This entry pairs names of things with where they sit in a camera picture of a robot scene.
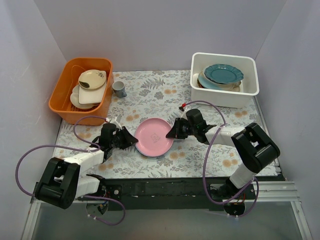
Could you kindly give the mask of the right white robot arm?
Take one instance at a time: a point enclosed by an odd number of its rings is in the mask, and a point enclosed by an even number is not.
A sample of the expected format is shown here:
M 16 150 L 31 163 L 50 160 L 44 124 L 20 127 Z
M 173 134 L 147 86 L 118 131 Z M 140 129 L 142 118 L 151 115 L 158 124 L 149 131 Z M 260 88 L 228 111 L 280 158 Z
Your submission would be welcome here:
M 184 140 L 189 136 L 194 136 L 198 142 L 208 146 L 202 168 L 202 184 L 207 198 L 214 204 L 217 201 L 212 198 L 212 194 L 226 197 L 226 203 L 239 198 L 257 180 L 256 175 L 281 154 L 279 147 L 257 123 L 252 122 L 243 128 L 208 124 L 200 110 L 195 108 L 175 119 L 166 138 Z M 221 187 L 209 192 L 205 172 L 214 144 L 236 148 L 242 163 Z

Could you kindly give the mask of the pink ceramic plate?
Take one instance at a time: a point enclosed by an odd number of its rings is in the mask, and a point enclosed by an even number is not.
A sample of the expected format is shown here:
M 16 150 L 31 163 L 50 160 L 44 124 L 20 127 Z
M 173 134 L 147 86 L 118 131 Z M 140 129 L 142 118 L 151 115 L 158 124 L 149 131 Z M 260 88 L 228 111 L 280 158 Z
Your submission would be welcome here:
M 153 117 L 144 120 L 136 129 L 134 137 L 138 139 L 137 145 L 163 148 L 168 152 L 173 145 L 173 138 L 166 138 L 172 129 L 171 125 L 164 119 Z

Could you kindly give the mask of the teal beaded ceramic plate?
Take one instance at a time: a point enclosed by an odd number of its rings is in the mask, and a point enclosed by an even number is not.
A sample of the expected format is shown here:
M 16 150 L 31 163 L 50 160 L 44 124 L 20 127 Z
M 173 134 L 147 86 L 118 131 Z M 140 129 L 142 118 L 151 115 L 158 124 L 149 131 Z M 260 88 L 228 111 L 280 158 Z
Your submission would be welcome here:
M 228 64 L 213 64 L 203 69 L 204 76 L 218 84 L 237 83 L 244 79 L 244 74 L 238 68 Z

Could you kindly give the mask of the light blue ceramic plate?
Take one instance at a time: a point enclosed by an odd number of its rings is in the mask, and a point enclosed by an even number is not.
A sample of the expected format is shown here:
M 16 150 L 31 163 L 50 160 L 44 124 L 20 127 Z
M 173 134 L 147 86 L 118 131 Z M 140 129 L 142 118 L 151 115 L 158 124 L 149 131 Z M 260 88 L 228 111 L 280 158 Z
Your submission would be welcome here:
M 142 145 L 137 145 L 136 148 L 142 155 L 150 158 L 159 157 L 167 152 L 165 148 L 154 148 Z

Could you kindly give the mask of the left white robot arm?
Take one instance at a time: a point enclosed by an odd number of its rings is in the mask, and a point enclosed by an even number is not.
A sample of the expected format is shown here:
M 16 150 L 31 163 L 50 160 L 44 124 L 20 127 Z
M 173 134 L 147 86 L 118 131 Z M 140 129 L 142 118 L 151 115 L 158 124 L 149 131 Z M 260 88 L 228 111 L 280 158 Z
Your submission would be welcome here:
M 76 198 L 85 195 L 101 200 L 108 192 L 105 179 L 87 171 L 104 163 L 113 153 L 113 149 L 124 150 L 138 143 L 126 129 L 114 123 L 105 123 L 100 135 L 94 138 L 86 152 L 60 159 L 51 158 L 36 184 L 36 199 L 62 209 L 67 209 Z

